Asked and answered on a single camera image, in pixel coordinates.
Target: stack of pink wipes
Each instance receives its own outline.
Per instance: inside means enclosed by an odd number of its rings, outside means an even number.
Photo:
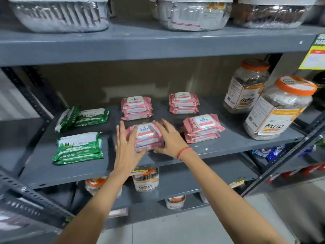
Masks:
[[[130,126],[125,131],[127,140],[129,140],[129,136],[133,128],[134,126]],[[135,142],[136,152],[140,152],[144,148],[147,148],[147,150],[150,151],[163,147],[165,147],[163,136],[161,135],[161,132],[153,122],[138,125]]]
[[[183,123],[185,139],[189,144],[219,138],[218,133],[225,130],[216,114],[189,117]]]
[[[191,92],[177,92],[169,95],[169,111],[173,114],[196,114],[200,104],[198,97]]]
[[[123,98],[121,101],[121,109],[124,113],[122,120],[136,120],[142,118],[149,118],[153,116],[151,98],[136,96]]]

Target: price tag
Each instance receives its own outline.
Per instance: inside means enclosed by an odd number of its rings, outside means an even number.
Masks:
[[[299,69],[325,69],[325,34],[319,34]]]

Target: person's left hand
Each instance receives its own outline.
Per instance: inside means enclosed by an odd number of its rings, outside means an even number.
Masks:
[[[120,126],[116,126],[116,158],[114,164],[114,171],[118,173],[125,173],[129,176],[134,170],[136,165],[139,163],[141,158],[146,153],[147,149],[143,149],[140,153],[135,151],[135,140],[136,131],[138,130],[137,125],[130,133],[129,140],[126,140],[124,122],[120,121]]]

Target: green wipes package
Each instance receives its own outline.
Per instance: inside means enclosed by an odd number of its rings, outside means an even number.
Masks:
[[[53,156],[53,160],[99,153],[99,134],[98,132],[89,132],[57,139],[58,154]]]
[[[78,114],[75,127],[90,126],[107,122],[108,109],[83,110]]]
[[[102,144],[103,144],[103,138],[98,138],[98,143],[101,148]],[[66,157],[59,161],[55,161],[54,164],[56,164],[56,165],[73,164],[73,163],[89,161],[89,160],[96,160],[96,159],[101,159],[101,158],[104,158],[104,155],[103,155],[103,152],[100,150],[99,153],[95,153],[95,154]]]
[[[79,114],[78,106],[73,106],[72,108],[64,111],[61,114],[61,116],[54,128],[54,131],[57,133],[61,133],[65,130],[67,130],[70,126],[74,125],[74,123],[77,120],[78,114]]]

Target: red bracelet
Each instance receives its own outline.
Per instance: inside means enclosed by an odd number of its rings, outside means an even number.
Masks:
[[[187,150],[187,149],[191,149],[191,150],[192,150],[192,148],[190,148],[190,147],[185,147],[185,148],[183,148],[183,149],[181,149],[181,150],[179,151],[179,153],[177,154],[176,158],[180,160],[179,155],[181,155],[181,152],[182,152],[182,151]]]

